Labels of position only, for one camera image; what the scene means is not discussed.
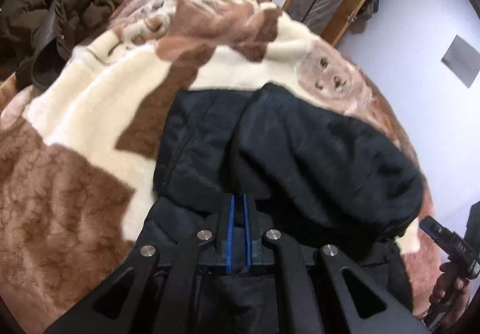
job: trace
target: brown jacket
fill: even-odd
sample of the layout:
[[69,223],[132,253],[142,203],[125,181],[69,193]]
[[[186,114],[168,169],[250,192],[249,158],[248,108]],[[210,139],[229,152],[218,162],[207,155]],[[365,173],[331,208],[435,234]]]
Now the brown jacket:
[[0,12],[0,80],[16,71],[18,90],[44,90],[73,47],[98,35],[123,0],[5,0]]

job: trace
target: bed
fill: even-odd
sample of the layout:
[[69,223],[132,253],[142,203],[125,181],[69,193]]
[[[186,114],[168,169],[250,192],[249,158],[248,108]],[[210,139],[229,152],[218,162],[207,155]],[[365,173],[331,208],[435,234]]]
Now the bed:
[[[313,73],[326,61],[320,89]],[[155,201],[158,143],[179,89],[272,81],[371,124],[420,167],[366,74],[272,3],[125,0],[42,95],[14,95],[13,81],[0,88],[0,295],[27,334],[43,332],[131,250]],[[425,180],[419,217],[431,214]],[[397,244],[419,315],[439,253],[418,220]]]

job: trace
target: blanket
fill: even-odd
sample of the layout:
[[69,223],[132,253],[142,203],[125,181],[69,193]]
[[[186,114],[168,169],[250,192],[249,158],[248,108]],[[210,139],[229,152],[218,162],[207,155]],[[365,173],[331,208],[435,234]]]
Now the blanket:
[[[5,107],[0,295],[27,334],[45,330],[131,250],[156,199],[155,161],[176,92],[268,82],[371,124],[419,165],[359,67],[255,0],[124,0],[109,30],[76,47],[48,90]],[[420,217],[433,212],[424,184]],[[438,251],[417,220],[397,242],[416,311],[424,311]]]

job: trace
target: round metal bolt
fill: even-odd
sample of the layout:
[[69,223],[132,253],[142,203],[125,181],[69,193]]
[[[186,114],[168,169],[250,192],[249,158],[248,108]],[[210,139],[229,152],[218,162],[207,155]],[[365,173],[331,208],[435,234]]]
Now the round metal bolt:
[[322,247],[322,251],[325,255],[333,257],[338,254],[338,247],[334,244],[326,244]]
[[201,230],[197,233],[197,238],[200,240],[210,240],[212,237],[213,234],[210,230]]
[[268,230],[265,235],[268,239],[277,240],[280,239],[282,233],[279,230]]
[[151,257],[153,254],[155,254],[155,247],[147,244],[140,249],[140,254],[142,254],[144,257]]

